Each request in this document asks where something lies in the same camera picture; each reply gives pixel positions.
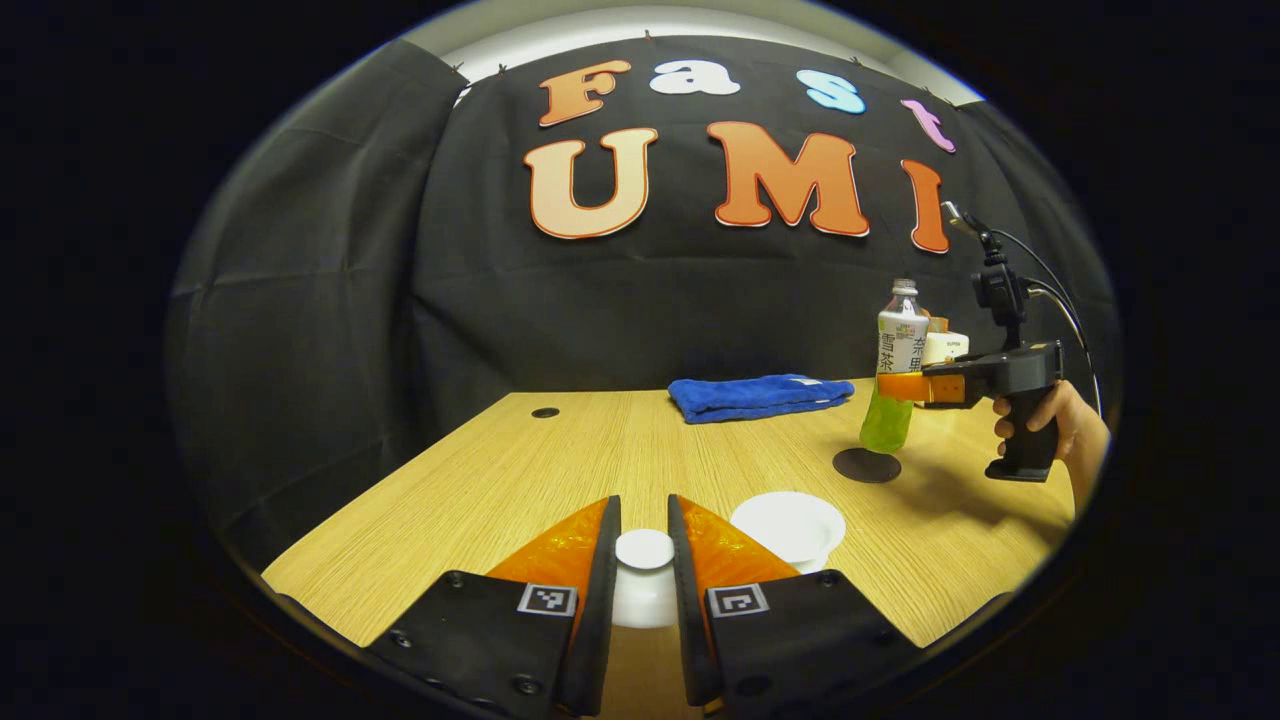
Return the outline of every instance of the black coaster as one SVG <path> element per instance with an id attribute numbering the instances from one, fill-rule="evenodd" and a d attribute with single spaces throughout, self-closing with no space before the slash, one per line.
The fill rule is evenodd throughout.
<path id="1" fill-rule="evenodd" d="M 887 483 L 902 471 L 897 457 L 872 452 L 865 447 L 841 450 L 831 464 L 841 475 L 860 483 Z"/>

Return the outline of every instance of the blue towel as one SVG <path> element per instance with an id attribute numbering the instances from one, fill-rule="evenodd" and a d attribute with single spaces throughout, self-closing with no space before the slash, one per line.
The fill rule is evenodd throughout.
<path id="1" fill-rule="evenodd" d="M 676 380 L 667 392 L 685 414 L 685 421 L 698 424 L 836 407 L 854 393 L 854 386 L 786 374 L 723 383 Z"/>

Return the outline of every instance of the hand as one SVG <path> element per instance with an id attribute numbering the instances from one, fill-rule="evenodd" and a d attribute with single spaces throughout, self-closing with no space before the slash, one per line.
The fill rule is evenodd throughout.
<path id="1" fill-rule="evenodd" d="M 1000 397 L 992 405 L 996 414 L 1004 418 L 1012 410 L 1009 400 Z M 1088 488 L 1097 479 L 1102 460 L 1106 457 L 1107 445 L 1111 442 L 1111 432 L 1106 423 L 1080 393 L 1075 391 L 1068 380 L 1057 380 L 1053 389 L 1044 396 L 1036 411 L 1027 420 L 1027 430 L 1038 432 L 1057 418 L 1057 451 L 1055 457 L 1066 464 L 1071 475 L 1071 487 L 1076 500 L 1076 507 L 1083 502 Z M 1014 437 L 1014 424 L 1009 420 L 996 421 L 996 437 Z M 996 448 L 1001 456 L 1005 455 L 1005 443 Z"/>

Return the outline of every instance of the pink letter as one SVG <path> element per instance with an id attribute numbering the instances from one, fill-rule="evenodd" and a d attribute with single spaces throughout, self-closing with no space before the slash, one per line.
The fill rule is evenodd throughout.
<path id="1" fill-rule="evenodd" d="M 924 105 L 920 105 L 920 102 L 916 100 L 902 100 L 901 102 L 902 105 L 906 105 L 911 110 L 911 113 L 915 114 L 915 119 L 919 120 L 920 127 L 924 128 L 924 135 L 929 136 L 929 140 L 932 140 L 934 145 L 946 150 L 947 152 L 956 151 L 956 143 L 942 137 L 942 133 L 938 132 L 938 126 L 942 124 L 942 120 L 934 117 L 933 113 L 925 110 Z"/>

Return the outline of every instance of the wooden table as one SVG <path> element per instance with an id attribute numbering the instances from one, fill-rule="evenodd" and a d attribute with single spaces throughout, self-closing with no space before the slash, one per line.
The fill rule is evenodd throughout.
<path id="1" fill-rule="evenodd" d="M 800 491 L 840 509 L 828 566 L 916 644 L 1015 589 L 1073 518 L 1066 470 L 1047 483 L 983 477 L 998 439 L 989 401 L 915 409 L 902 474 L 849 480 L 872 380 L 849 402 L 689 425 L 666 391 L 511 393 L 392 473 L 273 562 L 264 578 L 367 646 L 449 569 L 486 573 L 566 515 L 609 495 L 622 532 L 667 529 L 667 495 L 728 519 L 746 498 Z M 559 414 L 536 419 L 539 407 Z M 684 702 L 676 628 L 614 628 L 603 717 L 700 717 Z"/>

